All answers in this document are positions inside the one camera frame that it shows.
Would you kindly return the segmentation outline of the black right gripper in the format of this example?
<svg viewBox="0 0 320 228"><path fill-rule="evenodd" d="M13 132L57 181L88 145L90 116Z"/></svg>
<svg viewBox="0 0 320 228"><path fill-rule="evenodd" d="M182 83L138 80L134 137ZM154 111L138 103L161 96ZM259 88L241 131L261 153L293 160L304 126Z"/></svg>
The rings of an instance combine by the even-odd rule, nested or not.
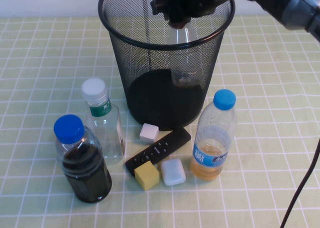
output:
<svg viewBox="0 0 320 228"><path fill-rule="evenodd" d="M212 14L214 9L229 0L165 0L163 7L164 19L170 26L183 28L192 17Z"/></svg>

